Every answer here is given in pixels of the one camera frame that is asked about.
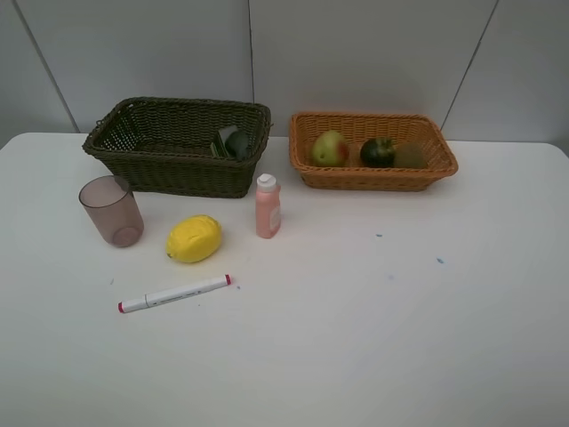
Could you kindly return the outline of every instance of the bottle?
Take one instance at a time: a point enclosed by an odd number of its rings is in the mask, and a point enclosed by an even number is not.
[[[255,213],[257,216],[257,235],[272,238],[281,227],[281,202],[278,198],[281,187],[273,175],[264,173],[257,178]]]

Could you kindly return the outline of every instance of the white marker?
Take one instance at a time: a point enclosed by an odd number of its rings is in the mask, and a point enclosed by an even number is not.
[[[135,310],[149,309],[150,307],[156,307],[157,305],[166,304],[167,302],[178,301],[183,298],[189,298],[190,296],[210,292],[227,285],[231,285],[229,274],[220,278],[210,278],[209,280],[197,282],[194,285],[175,287],[174,289],[166,289],[165,291],[146,294],[144,298],[122,301],[118,304],[118,310],[121,313],[128,313]]]

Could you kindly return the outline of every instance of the orange wicker basket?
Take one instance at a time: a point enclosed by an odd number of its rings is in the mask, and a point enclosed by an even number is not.
[[[310,158],[312,144],[326,131],[340,132],[349,144],[343,167],[318,167]],[[359,150],[370,138],[392,138],[395,147],[420,144],[425,169],[370,168],[361,164]],[[421,191],[458,171],[458,164],[443,135],[430,119],[405,114],[299,113],[290,128],[290,158],[302,180],[316,189],[382,189]]]

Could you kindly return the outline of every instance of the basket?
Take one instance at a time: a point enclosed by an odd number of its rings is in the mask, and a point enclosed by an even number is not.
[[[344,167],[312,164],[310,151],[318,136],[335,130],[346,138],[349,160]],[[389,137],[400,144],[420,144],[425,169],[370,168],[359,151],[371,138]],[[299,113],[290,128],[290,158],[302,180],[316,189],[381,189],[421,191],[458,171],[458,164],[437,125],[425,116],[404,114]]]
[[[250,156],[242,161],[210,149],[231,125],[249,136]],[[237,198],[251,186],[269,128],[270,110],[260,104],[131,98],[97,123],[83,149],[136,191]]]

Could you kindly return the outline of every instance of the pink translucent cup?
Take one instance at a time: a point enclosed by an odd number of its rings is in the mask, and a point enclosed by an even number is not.
[[[131,186],[123,178],[108,175],[87,183],[79,201],[107,243],[127,247],[138,242],[144,222]]]

